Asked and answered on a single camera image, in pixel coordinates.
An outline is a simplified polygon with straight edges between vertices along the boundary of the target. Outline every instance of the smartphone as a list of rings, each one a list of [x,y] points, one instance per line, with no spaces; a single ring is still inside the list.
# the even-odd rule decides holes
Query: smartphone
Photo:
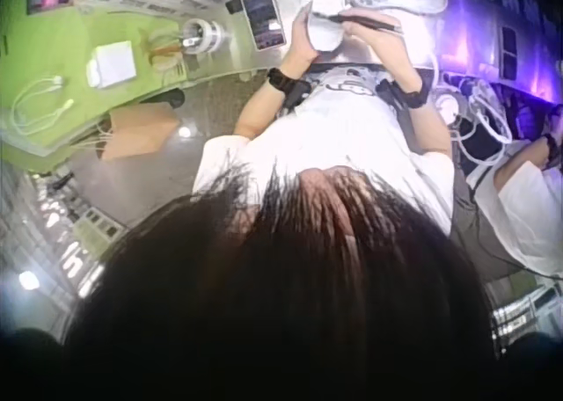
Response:
[[[275,0],[242,0],[257,51],[286,44]]]

